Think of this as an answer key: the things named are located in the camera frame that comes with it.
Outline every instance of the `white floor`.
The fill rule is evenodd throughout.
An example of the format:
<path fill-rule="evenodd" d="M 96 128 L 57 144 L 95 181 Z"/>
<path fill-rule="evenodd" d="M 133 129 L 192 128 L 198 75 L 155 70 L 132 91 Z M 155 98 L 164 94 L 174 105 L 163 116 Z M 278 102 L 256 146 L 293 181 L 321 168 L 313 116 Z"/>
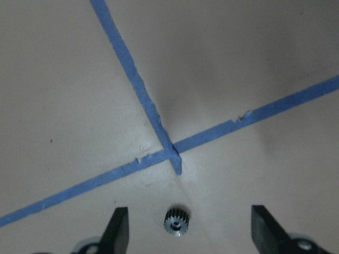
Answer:
<path fill-rule="evenodd" d="M 173 142 L 339 74 L 339 3 L 107 1 Z M 0 217 L 162 149 L 88 1 L 0 10 Z M 128 206 L 128 253 L 257 253 L 252 204 L 338 252 L 339 92 L 0 228 L 70 253 Z M 186 235 L 167 209 L 191 210 Z"/>

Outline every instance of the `blue painter's tape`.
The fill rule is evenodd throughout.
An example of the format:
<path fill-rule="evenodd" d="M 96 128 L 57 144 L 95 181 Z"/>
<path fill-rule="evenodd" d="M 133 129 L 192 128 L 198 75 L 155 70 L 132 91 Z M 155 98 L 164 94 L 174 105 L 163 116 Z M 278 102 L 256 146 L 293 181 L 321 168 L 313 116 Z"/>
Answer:
<path fill-rule="evenodd" d="M 229 120 L 214 126 L 208 130 L 202 131 L 189 138 L 181 140 L 174 144 L 178 153 L 185 152 L 209 141 L 215 140 L 219 137 L 227 135 L 236 130 L 242 129 L 251 124 L 257 123 L 261 120 L 267 119 L 293 107 L 299 106 L 303 103 L 312 101 L 316 98 L 329 94 L 339 89 L 339 76 L 336 76 L 328 81 L 311 86 L 305 90 L 299 91 L 295 94 L 289 95 L 285 98 L 279 99 L 275 102 L 257 108 L 252 112 L 247 112 L 243 117 L 237 121 Z"/>
<path fill-rule="evenodd" d="M 140 161 L 135 160 L 131 163 L 125 164 L 119 168 L 110 170 L 106 173 L 98 175 L 92 179 L 77 184 L 71 188 L 63 190 L 57 194 L 40 200 L 34 204 L 19 209 L 13 213 L 5 215 L 0 218 L 0 228 L 23 219 L 29 215 L 39 213 L 47 208 L 58 205 L 64 201 L 67 201 L 73 197 L 81 195 L 92 189 L 108 184 L 112 181 L 118 180 L 122 177 L 128 176 L 150 166 L 156 165 L 168 159 L 168 154 L 165 151 L 158 151 L 152 155 L 143 157 Z"/>
<path fill-rule="evenodd" d="M 90 0 L 93 9 L 111 42 L 115 54 L 117 55 L 122 68 L 124 69 L 129 81 L 131 82 L 139 100 L 142 104 L 145 113 L 155 130 L 160 143 L 162 144 L 165 151 L 169 151 L 172 155 L 169 157 L 171 164 L 177 175 L 181 175 L 181 157 L 174 149 L 173 144 L 168 136 L 167 131 L 164 129 L 157 109 L 150 99 L 144 81 L 140 77 L 137 68 L 135 67 L 133 58 L 126 47 L 122 37 L 119 34 L 117 27 L 115 26 L 111 13 L 104 0 Z"/>
<path fill-rule="evenodd" d="M 209 141 L 215 140 L 219 137 L 227 135 L 236 130 L 242 129 L 253 123 L 267 119 L 271 116 L 282 113 L 293 107 L 299 106 L 303 103 L 312 101 L 313 99 L 319 98 L 323 95 L 329 94 L 339 90 L 339 76 L 322 82 L 318 85 L 311 86 L 305 90 L 289 95 L 283 99 L 272 102 L 268 105 L 260 107 L 252 112 L 246 113 L 237 121 L 226 121 L 208 130 L 200 132 L 189 138 L 174 144 L 175 148 L 179 153 L 185 152 Z M 60 193 L 47 197 L 41 201 L 38 201 L 32 205 L 19 209 L 13 213 L 5 215 L 0 218 L 0 227 L 18 221 L 29 215 L 39 213 L 49 207 L 60 204 L 66 200 L 76 197 L 80 194 L 88 192 L 92 189 L 100 187 L 104 184 L 113 182 L 122 177 L 133 174 L 137 171 L 143 170 L 160 162 L 169 159 L 173 154 L 168 151 L 159 151 L 152 155 L 143 157 L 139 162 L 137 160 L 128 163 L 124 166 L 118 167 L 117 169 L 111 170 L 107 173 L 103 173 L 90 180 L 75 185 L 69 189 L 66 189 Z"/>

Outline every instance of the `gear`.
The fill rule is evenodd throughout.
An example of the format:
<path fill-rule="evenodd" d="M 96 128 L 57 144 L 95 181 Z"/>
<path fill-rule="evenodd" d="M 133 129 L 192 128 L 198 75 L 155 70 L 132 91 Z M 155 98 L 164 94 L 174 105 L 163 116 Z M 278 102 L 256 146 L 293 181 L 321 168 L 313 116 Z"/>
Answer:
<path fill-rule="evenodd" d="M 164 228 L 168 233 L 176 237 L 182 236 L 189 228 L 189 215 L 179 208 L 168 210 L 164 221 Z"/>

